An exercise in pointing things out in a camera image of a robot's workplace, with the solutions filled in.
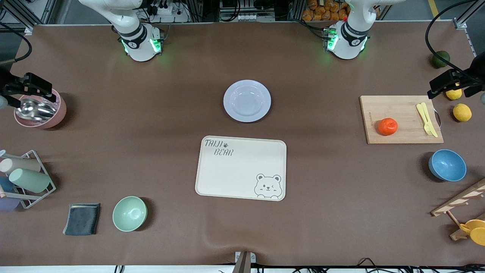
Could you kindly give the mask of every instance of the tomato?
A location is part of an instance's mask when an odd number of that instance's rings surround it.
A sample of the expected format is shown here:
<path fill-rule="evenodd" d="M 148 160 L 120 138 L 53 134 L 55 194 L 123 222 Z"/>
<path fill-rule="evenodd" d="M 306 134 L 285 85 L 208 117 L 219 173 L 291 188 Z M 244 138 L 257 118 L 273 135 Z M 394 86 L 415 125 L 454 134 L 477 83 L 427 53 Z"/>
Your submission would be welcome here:
<path fill-rule="evenodd" d="M 377 130 L 385 136 L 392 135 L 397 131 L 397 128 L 397 121 L 391 118 L 381 120 L 377 126 Z"/>

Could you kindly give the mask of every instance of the yellow cup handle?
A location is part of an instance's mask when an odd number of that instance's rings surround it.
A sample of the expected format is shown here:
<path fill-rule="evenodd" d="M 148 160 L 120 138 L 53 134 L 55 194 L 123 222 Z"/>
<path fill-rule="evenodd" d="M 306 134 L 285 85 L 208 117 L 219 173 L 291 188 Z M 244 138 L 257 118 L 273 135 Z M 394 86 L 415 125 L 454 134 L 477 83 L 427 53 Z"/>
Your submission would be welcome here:
<path fill-rule="evenodd" d="M 465 225 L 465 224 L 460 224 L 460 229 L 461 229 L 461 230 L 463 230 L 463 231 L 465 231 L 467 234 L 470 234 L 470 231 L 471 231 L 471 230 L 468 228 L 468 226 L 467 226 L 467 225 Z"/>

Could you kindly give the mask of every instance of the green avocado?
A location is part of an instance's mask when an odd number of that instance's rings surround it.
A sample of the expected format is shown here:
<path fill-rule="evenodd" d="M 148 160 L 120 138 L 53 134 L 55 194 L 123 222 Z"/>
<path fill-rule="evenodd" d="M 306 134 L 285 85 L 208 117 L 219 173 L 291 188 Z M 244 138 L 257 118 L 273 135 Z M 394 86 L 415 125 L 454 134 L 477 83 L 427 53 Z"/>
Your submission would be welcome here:
<path fill-rule="evenodd" d="M 441 58 L 447 60 L 448 62 L 450 61 L 450 55 L 448 54 L 448 52 L 446 51 L 438 51 L 436 52 L 436 54 L 438 54 Z M 435 67 L 435 68 L 444 68 L 447 66 L 447 64 L 445 64 L 443 61 L 441 61 L 440 59 L 438 59 L 438 57 L 434 56 L 431 58 L 431 64 Z"/>

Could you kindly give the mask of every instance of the bear drawing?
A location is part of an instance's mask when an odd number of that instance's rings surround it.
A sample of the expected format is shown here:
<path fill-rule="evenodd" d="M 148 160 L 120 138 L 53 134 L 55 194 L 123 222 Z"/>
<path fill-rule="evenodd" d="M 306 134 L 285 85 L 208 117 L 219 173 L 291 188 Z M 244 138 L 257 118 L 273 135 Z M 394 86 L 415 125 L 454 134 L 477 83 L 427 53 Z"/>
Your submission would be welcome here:
<path fill-rule="evenodd" d="M 281 176 L 275 175 L 273 177 L 264 176 L 264 174 L 260 173 L 256 176 L 256 187 L 254 188 L 254 192 L 258 197 L 264 198 L 273 198 L 276 199 L 283 193 L 281 189 Z"/>

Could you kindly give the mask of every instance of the tabletop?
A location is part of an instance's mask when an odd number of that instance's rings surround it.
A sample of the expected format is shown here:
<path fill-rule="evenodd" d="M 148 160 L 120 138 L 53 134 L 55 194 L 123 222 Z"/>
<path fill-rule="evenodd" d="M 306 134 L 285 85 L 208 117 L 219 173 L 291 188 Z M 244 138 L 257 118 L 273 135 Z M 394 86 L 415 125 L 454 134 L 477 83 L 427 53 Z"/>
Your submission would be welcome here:
<path fill-rule="evenodd" d="M 444 69 L 429 65 L 428 22 L 377 22 L 354 60 L 325 53 L 321 40 L 297 23 L 174 25 L 163 55 L 137 63 L 124 55 L 109 26 L 36 26 L 32 55 L 13 65 L 52 82 L 68 113 L 48 130 L 23 128 L 0 113 L 0 146 L 34 149 L 57 190 L 27 210 L 0 214 L 0 265 L 220 264 L 252 251 L 266 265 L 457 266 L 485 263 L 485 248 L 452 241 L 448 216 L 430 211 L 485 177 L 485 106 L 450 116 L 456 102 L 433 100 L 443 144 L 368 145 L 359 96 L 424 95 Z M 467 68 L 466 34 L 437 22 L 436 50 Z M 19 50 L 22 54 L 25 45 Z M 224 111 L 234 82 L 263 83 L 268 115 L 244 124 Z M 203 137 L 282 140 L 287 145 L 286 197 L 264 202 L 199 196 L 195 176 Z M 457 183 L 427 169 L 431 154 L 451 149 L 468 165 Z M 125 196 L 147 202 L 138 231 L 112 222 Z M 101 203 L 97 234 L 62 234 L 69 204 Z M 484 199 L 457 207 L 466 222 Z"/>

